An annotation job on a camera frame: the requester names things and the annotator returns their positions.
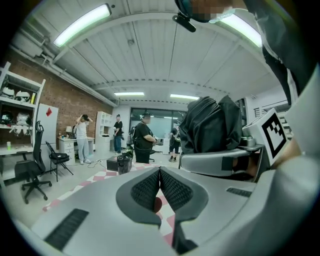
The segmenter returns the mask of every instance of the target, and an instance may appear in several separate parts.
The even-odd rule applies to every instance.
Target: person
[[[257,22],[264,52],[267,51],[269,55],[279,60],[287,68],[291,99],[297,98],[296,96],[307,85],[316,68],[317,60],[303,40],[298,24],[300,20],[297,15],[297,8],[293,1],[175,0],[175,3],[183,15],[203,23],[209,22],[209,20],[217,18],[221,14],[234,13],[235,9],[249,11]],[[273,168],[277,168],[282,163],[300,154],[299,145],[293,137],[282,156],[273,164]],[[254,175],[257,169],[253,167],[254,161],[250,158],[248,162],[249,173]],[[238,165],[239,162],[235,160],[233,164]]]
[[[147,126],[147,124],[150,124],[150,121],[150,113],[144,113],[141,116],[141,122],[136,125],[134,130],[133,144],[135,161],[137,163],[149,164],[150,152],[152,150],[153,143],[157,142],[153,137],[152,131]]]
[[[78,154],[80,164],[91,164],[93,161],[89,160],[89,143],[87,139],[87,126],[93,120],[87,114],[81,115],[76,121],[76,142],[78,144]]]
[[[170,133],[170,146],[169,146],[169,152],[170,152],[170,159],[169,162],[177,161],[177,155],[179,154],[179,147],[180,147],[180,134],[179,134],[179,125],[174,127]]]
[[[122,138],[122,121],[120,121],[120,115],[116,115],[116,122],[114,124],[113,145],[114,152],[121,153],[121,138]]]

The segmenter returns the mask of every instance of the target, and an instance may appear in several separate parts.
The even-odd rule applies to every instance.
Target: black t-shirt
[[[170,138],[170,145],[173,145],[174,143],[180,144],[180,142],[179,142],[179,141],[176,141],[176,138],[175,138],[176,134],[178,133],[177,128],[173,128],[173,129],[171,130],[171,133],[172,133],[173,135],[172,135],[171,138]]]
[[[115,122],[114,127],[117,129],[119,128],[119,131],[117,132],[116,136],[122,136],[122,122]]]
[[[146,135],[153,135],[150,128],[143,122],[138,123],[134,132],[134,145],[141,150],[152,149],[153,143],[144,138]]]

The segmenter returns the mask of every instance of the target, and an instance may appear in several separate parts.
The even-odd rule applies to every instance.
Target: ceiling light
[[[197,100],[199,97],[194,96],[186,96],[186,95],[178,95],[178,94],[171,94],[171,98],[182,98],[182,99],[190,99],[190,100]]]
[[[115,92],[116,96],[145,96],[143,92]]]
[[[262,47],[261,35],[252,26],[250,26],[243,19],[239,18],[237,15],[232,14],[229,17],[225,17],[221,20],[221,22],[239,31],[241,34],[250,39],[256,46],[260,48]]]
[[[110,16],[111,12],[107,4],[103,4],[82,17],[78,18],[74,23],[68,26],[55,40],[54,44],[57,47],[63,46],[70,38],[85,29],[89,25]]]

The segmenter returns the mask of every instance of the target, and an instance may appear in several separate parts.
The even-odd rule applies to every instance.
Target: shelving unit
[[[112,115],[99,111],[96,116],[95,124],[95,154],[98,159],[105,159],[106,152],[110,151],[110,137],[103,137],[105,134],[105,127],[108,127],[108,133],[110,133],[110,128],[113,127]]]
[[[4,87],[8,86],[9,88],[15,89],[15,91],[21,90],[27,91],[29,93],[35,93],[35,99],[34,103],[31,104],[0,96],[0,111],[2,110],[3,106],[11,106],[14,108],[21,109],[21,112],[24,112],[26,110],[32,111],[32,116],[30,116],[32,120],[32,126],[28,127],[29,130],[31,130],[30,143],[18,144],[11,142],[10,150],[8,150],[7,144],[0,144],[0,179],[4,181],[15,178],[14,166],[17,161],[21,160],[21,153],[31,153],[34,150],[34,131],[36,131],[36,120],[39,100],[46,82],[46,80],[44,79],[42,83],[38,83],[19,74],[15,74],[9,71],[10,65],[11,64],[7,62],[3,68],[0,67],[0,92],[2,92]],[[11,130],[12,127],[0,124],[0,129],[3,129],[1,131],[2,133],[9,133],[9,130]]]

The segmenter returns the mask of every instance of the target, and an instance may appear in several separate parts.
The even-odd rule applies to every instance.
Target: jeans
[[[87,138],[77,138],[76,143],[78,144],[78,154],[79,159],[81,161],[83,160],[89,160],[89,143]]]
[[[121,136],[113,137],[114,151],[121,153]]]

